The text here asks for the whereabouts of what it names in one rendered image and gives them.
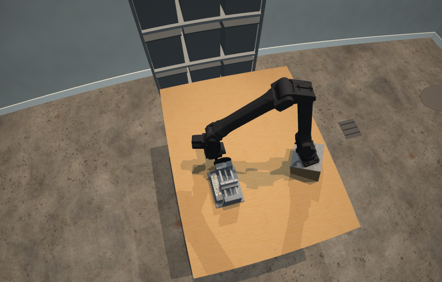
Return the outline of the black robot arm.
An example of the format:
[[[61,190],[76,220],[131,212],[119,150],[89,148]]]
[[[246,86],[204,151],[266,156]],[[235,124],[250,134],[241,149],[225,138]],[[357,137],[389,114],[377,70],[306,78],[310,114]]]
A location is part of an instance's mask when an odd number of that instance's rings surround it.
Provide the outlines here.
[[[312,107],[316,101],[310,81],[280,78],[271,84],[271,88],[256,100],[228,115],[210,123],[201,135],[192,135],[192,149],[217,150],[221,148],[220,141],[231,131],[250,122],[251,120],[276,109],[283,111],[294,104],[298,105],[298,132],[295,134],[296,152],[298,152],[304,167],[319,163],[319,156],[311,137]],[[298,142],[299,141],[299,142]],[[209,148],[209,149],[208,149]],[[305,157],[303,157],[305,156]]]

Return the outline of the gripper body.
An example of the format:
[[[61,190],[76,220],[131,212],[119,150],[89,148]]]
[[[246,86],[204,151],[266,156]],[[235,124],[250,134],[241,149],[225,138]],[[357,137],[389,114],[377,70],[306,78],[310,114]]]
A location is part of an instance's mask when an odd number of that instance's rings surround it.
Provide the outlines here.
[[[214,159],[214,158],[218,158],[218,157],[222,157],[222,155],[226,154],[226,150],[225,147],[223,145],[223,142],[220,143],[221,144],[221,148],[219,147],[217,150],[207,150],[207,147],[205,147],[204,152],[206,155],[206,159]]]

